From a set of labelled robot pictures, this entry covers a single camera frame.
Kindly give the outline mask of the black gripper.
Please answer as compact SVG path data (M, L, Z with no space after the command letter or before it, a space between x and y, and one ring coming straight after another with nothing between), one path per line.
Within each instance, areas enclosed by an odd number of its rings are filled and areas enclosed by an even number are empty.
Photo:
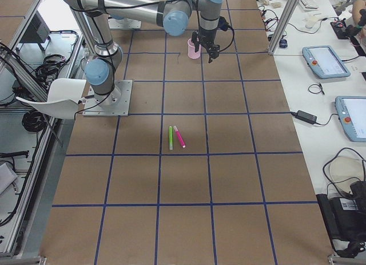
M201 53L201 47L204 47L209 55L209 64L220 55L220 45L214 43L216 32L217 30L198 30L191 36L194 52Z

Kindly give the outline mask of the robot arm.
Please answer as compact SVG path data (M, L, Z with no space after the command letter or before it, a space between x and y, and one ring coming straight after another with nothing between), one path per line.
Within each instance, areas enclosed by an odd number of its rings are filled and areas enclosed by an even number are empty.
M220 45L214 43L221 23L223 0L168 0L163 14L163 27L172 36L181 35L187 28L192 13L197 14L198 29L192 33L195 51L206 50L211 63L220 54Z
M182 35L189 23L196 0L63 0L71 11L80 13L93 39L95 57L85 67L85 77L93 92L95 105L112 110L122 103L122 83L116 75L122 64L122 34L112 31L109 18L132 19L154 24L159 30L143 32L148 45L153 37Z

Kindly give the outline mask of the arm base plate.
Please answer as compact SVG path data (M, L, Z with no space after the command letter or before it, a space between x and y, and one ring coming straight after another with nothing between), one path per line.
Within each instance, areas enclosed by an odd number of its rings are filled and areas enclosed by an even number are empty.
M139 30L141 28L141 21L124 18L124 19L108 19L111 30Z
M88 98L82 111L85 117L114 117L129 115L130 99L132 94L132 80L117 80L114 83L114 90L104 101L105 96L94 94L92 86L89 86Z

